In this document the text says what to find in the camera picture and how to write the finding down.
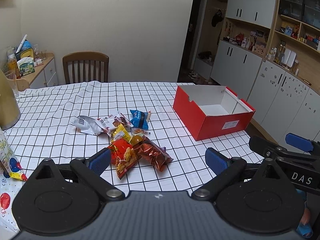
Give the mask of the red snack bag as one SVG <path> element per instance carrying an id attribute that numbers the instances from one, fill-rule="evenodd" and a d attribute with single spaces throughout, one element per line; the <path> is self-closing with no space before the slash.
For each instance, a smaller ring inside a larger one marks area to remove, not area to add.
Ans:
<path id="1" fill-rule="evenodd" d="M 111 164 L 116 167 L 119 179 L 122 179 L 141 158 L 133 146 L 123 138 L 113 141 L 108 149 L 111 150 Z"/>

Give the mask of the yellow snack packet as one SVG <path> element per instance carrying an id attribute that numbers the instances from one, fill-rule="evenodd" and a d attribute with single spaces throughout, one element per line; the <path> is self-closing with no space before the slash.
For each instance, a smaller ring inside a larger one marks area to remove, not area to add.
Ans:
<path id="1" fill-rule="evenodd" d="M 113 138 L 113 141 L 118 139 L 124 139 L 125 141 L 130 142 L 131 135 L 129 135 L 128 131 L 123 126 L 123 124 L 119 124 L 114 130 L 114 132 L 112 133 L 112 138 Z"/>

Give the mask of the silver white snack bag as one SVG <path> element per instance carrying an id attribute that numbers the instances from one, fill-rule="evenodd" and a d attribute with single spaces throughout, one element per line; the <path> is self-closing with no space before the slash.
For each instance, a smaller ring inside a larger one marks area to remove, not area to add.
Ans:
<path id="1" fill-rule="evenodd" d="M 97 121 L 88 116 L 80 115 L 72 120 L 71 124 L 74 125 L 79 132 L 84 134 L 98 136 L 104 133 L 103 128 Z"/>

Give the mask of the white chocolate cake packet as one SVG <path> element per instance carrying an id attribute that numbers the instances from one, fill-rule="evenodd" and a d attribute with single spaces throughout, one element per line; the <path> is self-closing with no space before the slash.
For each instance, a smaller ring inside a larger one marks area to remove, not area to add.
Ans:
<path id="1" fill-rule="evenodd" d="M 116 114 L 110 114 L 103 118 L 97 119 L 98 124 L 106 133 L 112 133 L 119 124 L 123 124 L 125 128 L 132 128 L 131 122 L 119 111 Z"/>

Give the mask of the brown foil snack bag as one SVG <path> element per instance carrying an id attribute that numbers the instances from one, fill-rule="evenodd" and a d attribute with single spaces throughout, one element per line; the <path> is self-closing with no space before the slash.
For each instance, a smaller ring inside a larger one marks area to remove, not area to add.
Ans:
<path id="1" fill-rule="evenodd" d="M 142 137 L 142 139 L 134 146 L 135 151 L 159 172 L 163 172 L 165 166 L 173 161 L 172 157 L 167 154 L 165 149 L 160 148 L 148 137 Z"/>

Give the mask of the blue cookie packet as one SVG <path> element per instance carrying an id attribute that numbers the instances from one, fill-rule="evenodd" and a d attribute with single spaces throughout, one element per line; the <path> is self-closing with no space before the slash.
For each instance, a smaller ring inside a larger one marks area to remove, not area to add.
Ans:
<path id="1" fill-rule="evenodd" d="M 149 112 L 131 110 L 130 113 L 132 114 L 132 119 L 130 120 L 130 122 L 134 126 L 134 128 L 140 128 L 144 130 L 149 129 L 149 126 L 148 126 Z"/>

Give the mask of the red cardboard box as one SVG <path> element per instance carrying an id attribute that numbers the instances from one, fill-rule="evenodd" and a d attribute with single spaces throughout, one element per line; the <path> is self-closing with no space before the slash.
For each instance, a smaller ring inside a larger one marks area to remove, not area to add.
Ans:
<path id="1" fill-rule="evenodd" d="M 242 131 L 255 114 L 226 86 L 179 85 L 173 109 L 196 141 Z"/>

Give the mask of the balloon print bag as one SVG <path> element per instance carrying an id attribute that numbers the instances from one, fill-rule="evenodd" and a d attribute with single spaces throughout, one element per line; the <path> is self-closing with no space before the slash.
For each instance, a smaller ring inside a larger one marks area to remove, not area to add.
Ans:
<path id="1" fill-rule="evenodd" d="M 12 213 L 12 204 L 25 181 L 27 176 L 1 130 L 1 225 L 15 233 L 19 228 Z"/>

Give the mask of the wooden chair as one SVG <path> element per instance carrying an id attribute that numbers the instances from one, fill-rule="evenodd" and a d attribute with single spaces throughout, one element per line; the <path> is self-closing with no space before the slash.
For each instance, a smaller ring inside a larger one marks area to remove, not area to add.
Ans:
<path id="1" fill-rule="evenodd" d="M 94 51 L 71 53 L 62 58 L 65 83 L 108 82 L 109 57 Z"/>

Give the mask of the gold thermos jug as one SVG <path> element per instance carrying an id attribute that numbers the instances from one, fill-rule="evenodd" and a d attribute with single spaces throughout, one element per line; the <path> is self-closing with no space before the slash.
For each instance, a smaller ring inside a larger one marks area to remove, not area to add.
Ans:
<path id="1" fill-rule="evenodd" d="M 18 122 L 21 113 L 8 79 L 2 71 L 0 76 L 0 126 L 6 130 Z"/>

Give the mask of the wooden white sideboard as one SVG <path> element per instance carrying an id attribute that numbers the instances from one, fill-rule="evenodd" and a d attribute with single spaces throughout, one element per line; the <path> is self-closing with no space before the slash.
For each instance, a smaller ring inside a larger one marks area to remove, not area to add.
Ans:
<path id="1" fill-rule="evenodd" d="M 17 79 L 17 88 L 19 92 L 31 89 L 40 89 L 45 87 L 57 86 L 57 73 L 55 68 L 55 59 L 53 53 L 47 53 L 47 58 L 43 64 L 35 67 L 35 72 Z"/>

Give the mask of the tissue box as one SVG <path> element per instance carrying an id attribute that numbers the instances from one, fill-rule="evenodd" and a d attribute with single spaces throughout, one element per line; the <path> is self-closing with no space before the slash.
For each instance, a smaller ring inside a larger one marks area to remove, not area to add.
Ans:
<path id="1" fill-rule="evenodd" d="M 24 57 L 17 61 L 20 76 L 26 76 L 35 72 L 34 59 L 32 57 Z"/>

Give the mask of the yellow blue lunch bag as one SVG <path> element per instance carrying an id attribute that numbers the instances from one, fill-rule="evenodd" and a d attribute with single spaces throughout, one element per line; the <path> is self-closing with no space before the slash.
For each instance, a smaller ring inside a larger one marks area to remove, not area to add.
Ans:
<path id="1" fill-rule="evenodd" d="M 25 57 L 34 58 L 34 50 L 32 48 L 31 43 L 28 40 L 25 40 L 22 48 L 20 49 L 19 52 L 16 52 L 15 56 L 17 61 Z"/>

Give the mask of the white wall cabinets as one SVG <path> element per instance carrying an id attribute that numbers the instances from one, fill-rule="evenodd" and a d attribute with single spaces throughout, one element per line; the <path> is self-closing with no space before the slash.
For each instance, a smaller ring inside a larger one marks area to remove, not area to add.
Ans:
<path id="1" fill-rule="evenodd" d="M 253 126 L 285 144 L 319 139 L 319 0 L 203 0 L 191 68 L 255 108 Z"/>

